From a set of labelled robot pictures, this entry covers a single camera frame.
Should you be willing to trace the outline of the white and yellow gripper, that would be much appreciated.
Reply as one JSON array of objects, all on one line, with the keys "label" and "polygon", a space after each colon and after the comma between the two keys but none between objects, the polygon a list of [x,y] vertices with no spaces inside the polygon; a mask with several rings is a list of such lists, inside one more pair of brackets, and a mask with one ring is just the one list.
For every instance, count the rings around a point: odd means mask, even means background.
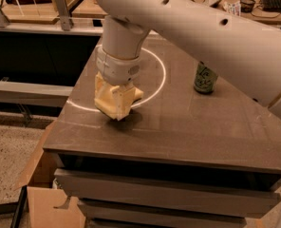
[{"label": "white and yellow gripper", "polygon": [[143,97],[143,91],[132,83],[140,73],[140,63],[139,57],[118,59],[106,53],[102,46],[97,48],[96,66],[99,72],[95,76],[94,103],[100,100],[115,105],[115,119],[118,121],[125,118],[132,104]]}]

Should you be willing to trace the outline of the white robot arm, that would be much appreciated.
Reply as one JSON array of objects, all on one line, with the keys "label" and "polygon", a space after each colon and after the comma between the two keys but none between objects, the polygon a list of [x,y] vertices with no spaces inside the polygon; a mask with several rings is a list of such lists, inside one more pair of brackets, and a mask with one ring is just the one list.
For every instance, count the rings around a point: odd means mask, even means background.
[{"label": "white robot arm", "polygon": [[281,120],[281,29],[188,0],[96,1],[107,13],[99,71],[111,85],[136,77],[153,30]]}]

